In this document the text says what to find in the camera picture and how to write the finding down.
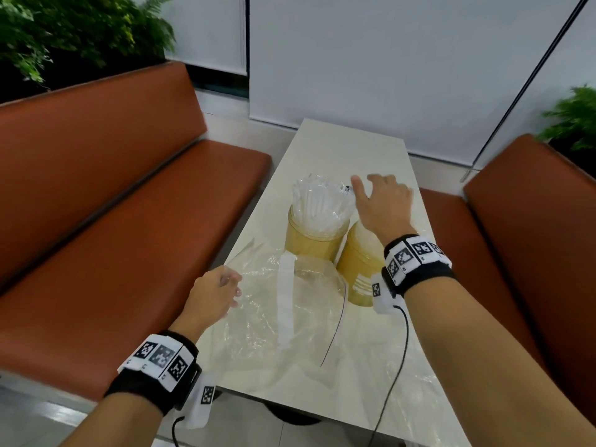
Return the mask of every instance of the table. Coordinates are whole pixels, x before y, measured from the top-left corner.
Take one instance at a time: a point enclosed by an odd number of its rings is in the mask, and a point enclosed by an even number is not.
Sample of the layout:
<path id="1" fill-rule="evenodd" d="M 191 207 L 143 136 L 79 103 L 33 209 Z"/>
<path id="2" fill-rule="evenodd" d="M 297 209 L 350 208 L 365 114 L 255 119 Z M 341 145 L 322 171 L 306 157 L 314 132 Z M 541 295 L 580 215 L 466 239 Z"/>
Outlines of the table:
<path id="1" fill-rule="evenodd" d="M 292 185 L 310 173 L 345 183 L 349 182 L 350 176 L 358 174 L 365 181 L 368 194 L 372 185 L 365 179 L 367 174 L 395 174 L 399 182 L 413 188 L 413 226 L 434 239 L 403 140 L 305 119 L 228 261 L 252 239 L 283 248 Z M 355 213 L 351 221 L 357 219 Z M 372 430 L 392 378 L 385 376 L 388 373 L 384 375 L 383 362 L 375 361 L 375 358 L 363 360 L 363 356 L 356 352 L 360 345 L 374 344 L 376 339 L 393 336 L 397 339 L 393 361 L 399 362 L 405 338 L 404 320 L 377 315 L 372 308 L 349 303 L 342 324 L 343 332 L 349 332 L 350 341 L 356 343 L 344 352 L 332 389 L 313 380 L 299 367 L 291 368 L 278 383 L 261 391 L 251 391 L 247 386 L 248 382 L 259 379 L 259 371 L 226 372 L 218 385 L 236 393 Z M 208 330 L 198 343 L 198 361 L 206 369 L 209 369 L 210 334 L 211 330 Z M 430 379 L 430 384 L 424 384 L 430 386 L 430 394 L 422 390 L 420 377 Z M 442 388 L 436 378 L 432 378 L 432 370 L 415 333 L 412 335 L 411 332 L 404 370 L 391 394 L 397 398 L 391 397 L 378 431 L 428 446 L 469 445 Z M 377 384 L 384 391 L 375 392 Z"/>

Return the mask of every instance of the left arm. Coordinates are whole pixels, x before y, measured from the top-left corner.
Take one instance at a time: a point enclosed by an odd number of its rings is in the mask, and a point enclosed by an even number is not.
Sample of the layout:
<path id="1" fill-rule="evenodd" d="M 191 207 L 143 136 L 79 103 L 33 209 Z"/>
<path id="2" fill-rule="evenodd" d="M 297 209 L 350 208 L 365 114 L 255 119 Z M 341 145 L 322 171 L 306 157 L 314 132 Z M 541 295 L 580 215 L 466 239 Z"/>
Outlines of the left arm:
<path id="1" fill-rule="evenodd" d="M 198 278 L 183 312 L 170 331 L 193 343 L 212 324 L 236 307 L 242 276 L 225 266 Z M 163 414 L 149 400 L 130 393 L 114 393 L 104 398 L 60 447 L 150 447 Z"/>

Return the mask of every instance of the backrest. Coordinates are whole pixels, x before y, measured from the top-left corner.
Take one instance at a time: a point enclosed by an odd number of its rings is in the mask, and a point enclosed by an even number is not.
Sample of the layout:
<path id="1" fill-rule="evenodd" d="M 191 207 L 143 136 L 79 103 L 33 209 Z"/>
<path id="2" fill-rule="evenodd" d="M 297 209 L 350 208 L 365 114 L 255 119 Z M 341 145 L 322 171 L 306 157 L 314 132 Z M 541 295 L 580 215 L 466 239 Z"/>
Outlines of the backrest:
<path id="1" fill-rule="evenodd" d="M 0 105 L 0 284 L 206 130 L 179 62 Z"/>
<path id="2" fill-rule="evenodd" d="M 529 134 L 465 187 L 553 377 L 596 424 L 596 180 Z"/>

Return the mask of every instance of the hand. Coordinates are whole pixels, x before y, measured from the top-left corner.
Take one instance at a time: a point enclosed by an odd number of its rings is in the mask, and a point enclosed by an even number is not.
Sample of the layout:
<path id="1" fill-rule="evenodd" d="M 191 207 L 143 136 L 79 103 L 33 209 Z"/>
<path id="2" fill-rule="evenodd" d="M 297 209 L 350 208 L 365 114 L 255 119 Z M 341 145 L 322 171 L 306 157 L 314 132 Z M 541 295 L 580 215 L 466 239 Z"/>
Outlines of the hand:
<path id="1" fill-rule="evenodd" d="M 417 233 L 411 225 L 412 190 L 397 183 L 395 176 L 369 174 L 372 182 L 370 197 L 358 176 L 352 177 L 356 208 L 362 225 L 374 233 L 383 246 L 407 233 Z"/>
<path id="2" fill-rule="evenodd" d="M 170 330 L 197 343 L 207 328 L 227 315 L 229 308 L 238 306 L 234 297 L 242 295 L 238 288 L 241 280 L 239 273 L 224 265 L 197 278 L 182 314 Z"/>

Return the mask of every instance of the white blind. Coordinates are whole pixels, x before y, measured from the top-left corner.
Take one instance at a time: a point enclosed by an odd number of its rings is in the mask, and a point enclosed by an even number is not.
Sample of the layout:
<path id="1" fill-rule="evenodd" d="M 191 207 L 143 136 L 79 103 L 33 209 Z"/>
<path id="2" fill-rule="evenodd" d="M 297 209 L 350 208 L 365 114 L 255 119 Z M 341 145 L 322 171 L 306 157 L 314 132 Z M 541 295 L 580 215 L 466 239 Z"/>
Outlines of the white blind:
<path id="1" fill-rule="evenodd" d="M 164 4 L 163 18 L 172 24 L 176 35 L 176 50 L 166 56 L 246 75 L 244 5 L 245 0 L 172 0 Z"/>
<path id="2" fill-rule="evenodd" d="M 570 97 L 572 86 L 596 86 L 596 0 L 588 1 L 553 54 L 527 88 L 509 117 L 480 156 L 476 168 L 484 167 L 519 135 L 539 133 L 555 119 L 542 113 L 559 99 Z"/>
<path id="3" fill-rule="evenodd" d="M 250 0 L 250 116 L 469 165 L 578 0 Z"/>

